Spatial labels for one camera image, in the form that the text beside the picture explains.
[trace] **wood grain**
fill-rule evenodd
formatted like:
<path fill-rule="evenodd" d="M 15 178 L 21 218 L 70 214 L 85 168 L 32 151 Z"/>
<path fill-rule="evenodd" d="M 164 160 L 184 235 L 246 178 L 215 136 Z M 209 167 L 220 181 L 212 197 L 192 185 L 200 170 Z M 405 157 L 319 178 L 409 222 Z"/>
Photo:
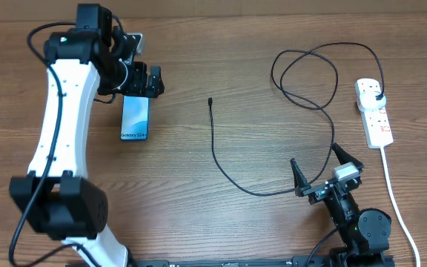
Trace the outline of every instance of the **wood grain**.
<path fill-rule="evenodd" d="M 285 258 L 308 254 L 332 228 L 322 204 L 287 194 L 252 197 L 232 186 L 210 150 L 207 98 L 213 97 L 216 152 L 220 163 L 246 188 L 291 188 L 289 159 L 315 176 L 330 142 L 330 125 L 316 111 L 292 105 L 268 77 L 284 49 L 326 42 L 361 42 L 383 64 L 388 115 L 395 143 L 387 148 L 394 193 L 403 219 L 427 266 L 427 14 L 266 16 L 216 19 L 124 20 L 143 32 L 142 60 L 161 65 L 165 94 L 151 103 L 147 142 L 120 142 L 122 101 L 94 103 L 87 144 L 90 181 L 109 199 L 109 225 L 136 259 L 226 260 Z M 0 266 L 20 212 L 9 198 L 12 175 L 24 175 L 32 159 L 46 98 L 44 68 L 25 44 L 39 23 L 0 24 Z M 41 33 L 41 47 L 48 37 Z M 366 146 L 353 84 L 379 78 L 359 47 L 320 51 L 339 69 L 339 90 L 327 107 L 336 141 L 365 163 L 354 192 L 361 208 L 393 217 L 391 248 L 398 266 L 413 266 L 383 178 L 379 151 Z M 294 57 L 280 60 L 282 70 Z M 324 103 L 334 72 L 319 59 L 304 59 L 285 80 L 287 89 Z M 322 180 L 330 177 L 332 159 Z M 16 258 L 35 259 L 58 245 L 26 226 Z M 320 253 L 339 246 L 329 240 Z M 47 266 L 77 260 L 72 251 Z"/>

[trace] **blue box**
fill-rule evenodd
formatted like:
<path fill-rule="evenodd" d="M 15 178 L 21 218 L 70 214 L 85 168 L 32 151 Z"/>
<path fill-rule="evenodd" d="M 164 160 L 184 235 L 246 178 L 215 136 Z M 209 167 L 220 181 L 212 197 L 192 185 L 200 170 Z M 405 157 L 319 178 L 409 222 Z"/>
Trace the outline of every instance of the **blue box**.
<path fill-rule="evenodd" d="M 123 97 L 122 141 L 148 139 L 149 98 Z"/>

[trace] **power strip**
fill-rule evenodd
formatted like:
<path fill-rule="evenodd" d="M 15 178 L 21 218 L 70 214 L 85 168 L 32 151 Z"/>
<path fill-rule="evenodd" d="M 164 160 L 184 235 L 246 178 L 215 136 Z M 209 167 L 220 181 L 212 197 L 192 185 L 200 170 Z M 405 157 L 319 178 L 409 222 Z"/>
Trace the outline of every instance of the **power strip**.
<path fill-rule="evenodd" d="M 380 92 L 380 83 L 374 79 L 360 79 L 355 83 L 357 104 L 360 106 L 360 97 L 364 94 Z M 380 108 L 377 103 L 374 108 L 360 111 L 362 114 L 363 129 L 369 148 L 380 148 L 393 142 L 390 122 L 385 107 Z"/>
<path fill-rule="evenodd" d="M 395 201 L 393 190 L 391 188 L 390 174 L 388 173 L 388 164 L 385 157 L 385 146 L 390 145 L 393 142 L 393 136 L 391 135 L 390 122 L 388 120 L 388 115 L 385 109 L 386 100 L 385 97 L 383 97 L 384 100 L 376 101 L 374 98 L 372 98 L 377 93 L 380 93 L 380 91 L 380 83 L 374 79 L 359 79 L 355 83 L 357 106 L 360 109 L 360 113 L 362 115 L 363 130 L 365 131 L 368 147 L 380 149 L 383 161 L 383 170 L 385 172 L 386 187 L 388 188 L 391 204 L 393 205 L 393 209 L 397 214 L 398 222 L 400 223 L 401 228 L 405 232 L 405 235 L 408 238 L 411 247 L 413 248 L 414 257 L 416 259 L 416 267 L 421 267 L 418 247 L 416 247 L 416 244 L 413 241 L 413 237 L 403 222 L 403 218 L 401 217 L 400 211 L 398 210 L 398 205 Z"/>

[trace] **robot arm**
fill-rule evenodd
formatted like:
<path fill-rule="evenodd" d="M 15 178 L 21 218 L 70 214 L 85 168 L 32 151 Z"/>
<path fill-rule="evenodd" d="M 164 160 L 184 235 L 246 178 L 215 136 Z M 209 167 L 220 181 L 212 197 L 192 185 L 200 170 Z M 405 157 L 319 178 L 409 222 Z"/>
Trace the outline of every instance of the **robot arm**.
<path fill-rule="evenodd" d="M 64 104 L 52 165 L 27 221 L 35 232 L 53 240 L 83 245 L 99 265 L 119 267 L 133 261 L 106 224 L 105 193 L 87 180 L 85 148 L 93 99 L 97 91 L 152 98 L 164 92 L 164 85 L 160 67 L 152 66 L 148 76 L 146 64 L 134 61 L 142 35 L 112 29 L 111 21 L 111 12 L 99 4 L 80 4 L 76 27 L 52 33 L 44 44 L 45 59 L 61 82 Z M 10 195 L 21 211 L 44 172 L 56 126 L 59 95 L 54 76 L 47 73 L 47 105 L 36 153 L 27 176 L 10 183 Z M 77 252 L 95 266 L 82 250 Z"/>

